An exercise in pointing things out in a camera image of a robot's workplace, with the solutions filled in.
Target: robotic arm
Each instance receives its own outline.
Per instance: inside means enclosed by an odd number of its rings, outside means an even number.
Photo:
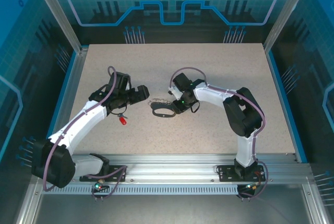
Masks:
[[[87,174],[97,174],[100,176],[109,173],[109,161],[100,155],[91,154],[80,160],[72,158],[75,148],[80,141],[97,125],[105,119],[114,109],[126,108],[128,105],[144,101],[149,97],[146,86],[141,85],[135,90],[131,86],[128,74],[116,73],[116,86],[110,96],[99,106],[92,110],[89,108],[102,101],[110,92],[114,76],[109,83],[91,94],[89,101],[77,116],[84,113],[78,120],[74,117],[62,129],[51,135],[47,140],[39,140],[34,144],[31,172],[37,177],[43,178],[47,157],[58,138],[63,138],[58,143],[52,154],[52,159],[47,171],[47,181],[62,188],[65,187],[74,176],[84,176]]]
[[[177,75],[173,83],[174,86],[169,88],[169,94],[176,97],[172,103],[172,109],[176,114],[188,109],[196,112],[199,106],[196,110],[193,110],[193,107],[202,101],[225,109],[230,127],[237,134],[235,172],[241,179],[252,173],[253,168],[257,166],[253,158],[254,134],[261,127],[262,118],[253,106],[235,95],[247,98],[259,108],[251,92],[247,88],[227,92],[227,89],[208,85],[202,79],[192,82],[183,73]]]

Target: black mounting bracket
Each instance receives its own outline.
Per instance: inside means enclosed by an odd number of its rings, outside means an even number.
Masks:
[[[107,174],[110,174],[112,173],[113,171],[121,168],[122,166],[111,166],[109,165],[109,171]],[[105,182],[117,182],[118,179],[120,178],[120,176],[122,176],[120,182],[124,182],[125,181],[125,177],[126,177],[126,169],[125,171],[121,170],[117,173],[115,173],[113,176],[110,176],[108,178],[105,178],[104,181]],[[94,178],[90,178],[90,177],[87,177],[87,176],[81,176],[79,181],[82,181],[82,182],[97,182],[99,179],[94,179]]]
[[[264,182],[266,180],[265,172],[263,166],[256,165],[252,169],[251,172],[247,173],[244,178],[240,178],[240,176],[235,172],[234,165],[222,165],[216,167],[216,172],[219,176],[220,182]],[[260,173],[260,178],[255,174],[255,172]]]

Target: floor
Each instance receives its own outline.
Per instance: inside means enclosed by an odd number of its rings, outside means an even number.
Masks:
[[[208,83],[230,89],[247,87],[267,118],[267,126],[257,139],[258,153],[294,152],[293,144],[261,44],[104,44],[90,45],[71,117],[88,97],[108,83],[107,67],[131,75],[132,86],[146,85],[147,101],[128,107],[127,125],[118,117],[100,122],[76,149],[77,154],[234,154],[236,135],[225,112],[201,103],[190,111],[163,119],[152,114],[149,101],[172,101],[168,85],[175,70],[193,66],[203,70]],[[186,70],[191,79],[201,74]]]

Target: glass panel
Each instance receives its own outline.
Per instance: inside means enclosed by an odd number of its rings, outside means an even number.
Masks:
[[[0,0],[0,223],[12,223],[45,139],[72,49],[44,0]]]
[[[300,0],[272,54],[314,174],[334,172],[334,0]],[[326,178],[320,189],[332,192]]]
[[[264,42],[285,1],[59,0],[82,44]]]

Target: red knob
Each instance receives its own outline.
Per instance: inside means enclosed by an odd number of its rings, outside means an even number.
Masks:
[[[126,125],[126,120],[124,119],[124,117],[120,117],[120,122],[121,122],[123,125]]]

